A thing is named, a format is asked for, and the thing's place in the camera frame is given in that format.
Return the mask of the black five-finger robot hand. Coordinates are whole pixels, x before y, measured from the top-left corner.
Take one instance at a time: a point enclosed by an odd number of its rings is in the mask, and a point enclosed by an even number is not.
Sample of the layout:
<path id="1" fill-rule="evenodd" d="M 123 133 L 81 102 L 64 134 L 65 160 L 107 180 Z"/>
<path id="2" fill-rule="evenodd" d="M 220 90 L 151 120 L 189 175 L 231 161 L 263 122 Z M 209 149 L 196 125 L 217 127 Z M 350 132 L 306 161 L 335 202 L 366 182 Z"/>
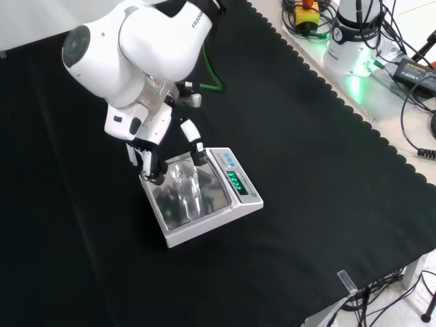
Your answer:
<path id="1" fill-rule="evenodd" d="M 198 128 L 191 119 L 176 116 L 169 102 L 164 102 L 155 114 L 141 104 L 127 109 L 108 106 L 104 131 L 126 142 L 129 160 L 134 166 L 141 167 L 142 180 L 161 185 L 168 164 L 159 158 L 158 148 L 172 123 L 180 126 L 191 145 L 193 164 L 203 166 L 207 162 L 206 150 Z"/>

